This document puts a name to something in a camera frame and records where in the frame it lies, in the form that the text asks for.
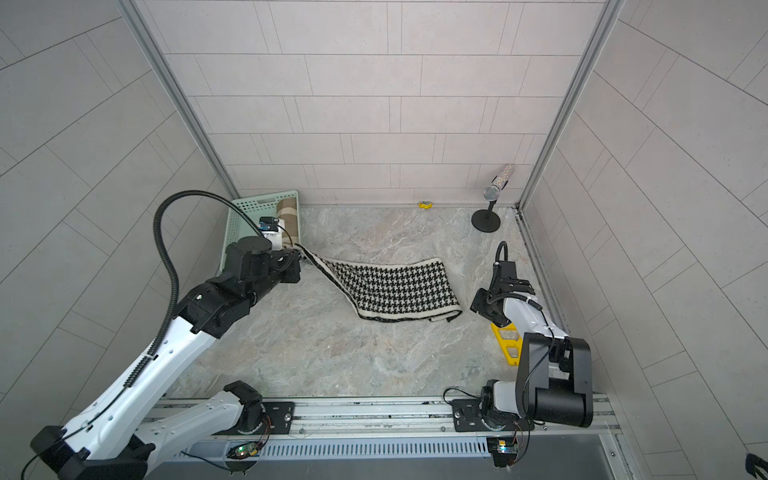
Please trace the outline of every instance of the houndstooth scarf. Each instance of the houndstooth scarf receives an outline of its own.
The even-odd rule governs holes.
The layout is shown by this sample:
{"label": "houndstooth scarf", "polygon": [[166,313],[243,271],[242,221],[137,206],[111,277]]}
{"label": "houndstooth scarf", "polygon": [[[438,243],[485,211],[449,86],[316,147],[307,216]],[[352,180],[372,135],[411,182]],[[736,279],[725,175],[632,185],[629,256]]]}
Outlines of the houndstooth scarf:
{"label": "houndstooth scarf", "polygon": [[346,296],[357,316],[378,322],[428,319],[451,321],[462,308],[439,258],[411,265],[372,265],[304,256]]}

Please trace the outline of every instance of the black round base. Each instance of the black round base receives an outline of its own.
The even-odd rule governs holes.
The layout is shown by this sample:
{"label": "black round base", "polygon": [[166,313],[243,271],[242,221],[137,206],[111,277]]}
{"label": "black round base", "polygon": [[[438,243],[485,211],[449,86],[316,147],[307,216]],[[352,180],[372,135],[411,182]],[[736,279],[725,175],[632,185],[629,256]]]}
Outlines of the black round base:
{"label": "black round base", "polygon": [[489,212],[486,209],[478,210],[472,214],[472,226],[481,232],[495,232],[501,225],[502,219],[498,217],[496,212]]}

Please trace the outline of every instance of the marble floor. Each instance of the marble floor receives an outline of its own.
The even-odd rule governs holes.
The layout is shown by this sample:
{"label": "marble floor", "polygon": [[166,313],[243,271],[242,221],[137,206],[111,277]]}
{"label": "marble floor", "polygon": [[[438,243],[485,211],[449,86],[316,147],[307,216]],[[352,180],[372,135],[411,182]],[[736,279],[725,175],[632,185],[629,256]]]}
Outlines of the marble floor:
{"label": "marble floor", "polygon": [[509,245],[518,276],[539,291],[515,222],[480,233],[476,208],[304,207],[302,244],[322,257],[366,263],[442,259],[464,309],[450,323],[360,319],[309,263],[301,282],[280,284],[198,357],[171,386],[172,398],[207,398],[234,380],[264,396],[440,395],[447,386],[479,392],[488,379],[514,379],[490,322],[469,310],[491,280],[496,247]]}

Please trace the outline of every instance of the gray tiled wall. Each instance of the gray tiled wall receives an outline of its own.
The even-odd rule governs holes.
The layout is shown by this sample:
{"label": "gray tiled wall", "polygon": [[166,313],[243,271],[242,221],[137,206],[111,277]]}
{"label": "gray tiled wall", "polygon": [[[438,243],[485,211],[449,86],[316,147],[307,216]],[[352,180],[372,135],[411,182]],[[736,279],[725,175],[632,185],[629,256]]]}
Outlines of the gray tiled wall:
{"label": "gray tiled wall", "polygon": [[525,210],[646,478],[768,455],[767,32],[765,2],[627,0]]}
{"label": "gray tiled wall", "polygon": [[[170,287],[152,217],[187,188],[224,193],[112,0],[0,2],[7,475],[42,426],[79,412],[157,332]],[[198,200],[164,219],[184,292],[215,271],[223,239],[222,208]]]}
{"label": "gray tiled wall", "polygon": [[137,2],[244,196],[521,193],[600,2]]}

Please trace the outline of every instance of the yellow object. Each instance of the yellow object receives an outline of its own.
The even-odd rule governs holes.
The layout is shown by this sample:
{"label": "yellow object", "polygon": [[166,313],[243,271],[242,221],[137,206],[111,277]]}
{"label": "yellow object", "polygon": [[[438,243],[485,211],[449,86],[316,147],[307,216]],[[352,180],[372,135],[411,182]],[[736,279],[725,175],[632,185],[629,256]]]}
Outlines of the yellow object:
{"label": "yellow object", "polygon": [[517,366],[520,363],[520,350],[523,347],[523,339],[520,338],[520,333],[515,328],[515,324],[510,323],[508,326],[500,329],[494,323],[491,323],[491,329],[493,329],[493,334],[496,335],[496,340],[502,348],[504,356],[507,357],[507,363]]}

